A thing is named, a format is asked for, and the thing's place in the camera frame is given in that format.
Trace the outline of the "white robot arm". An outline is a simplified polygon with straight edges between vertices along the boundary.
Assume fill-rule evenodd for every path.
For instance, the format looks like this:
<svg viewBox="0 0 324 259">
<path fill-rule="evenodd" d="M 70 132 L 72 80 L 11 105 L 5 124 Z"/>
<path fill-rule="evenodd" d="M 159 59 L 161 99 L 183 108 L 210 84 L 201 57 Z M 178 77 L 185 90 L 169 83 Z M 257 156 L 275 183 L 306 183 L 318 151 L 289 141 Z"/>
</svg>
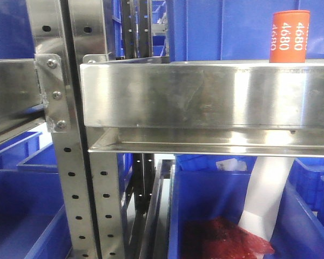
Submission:
<svg viewBox="0 0 324 259">
<path fill-rule="evenodd" d="M 239 227 L 269 241 L 294 158 L 259 156 L 247 187 Z"/>
</svg>

